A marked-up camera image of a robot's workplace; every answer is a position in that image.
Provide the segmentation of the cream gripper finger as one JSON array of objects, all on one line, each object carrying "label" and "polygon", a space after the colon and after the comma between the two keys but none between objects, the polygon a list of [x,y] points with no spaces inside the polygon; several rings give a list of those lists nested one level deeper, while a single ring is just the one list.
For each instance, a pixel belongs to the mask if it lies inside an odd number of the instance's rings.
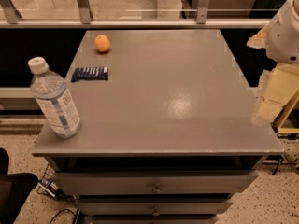
[{"label": "cream gripper finger", "polygon": [[259,126],[273,121],[298,90],[298,64],[278,63],[271,71],[263,71],[251,121]]},{"label": "cream gripper finger", "polygon": [[257,34],[253,35],[248,41],[247,46],[254,49],[265,49],[267,47],[268,25],[265,25]]}]

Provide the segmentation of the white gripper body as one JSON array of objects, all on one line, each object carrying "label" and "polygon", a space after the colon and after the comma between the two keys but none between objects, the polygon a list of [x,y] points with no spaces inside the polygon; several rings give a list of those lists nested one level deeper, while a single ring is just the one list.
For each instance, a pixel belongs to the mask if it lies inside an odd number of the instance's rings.
[{"label": "white gripper body", "polygon": [[299,63],[299,0],[287,0],[269,23],[266,55],[278,63]]}]

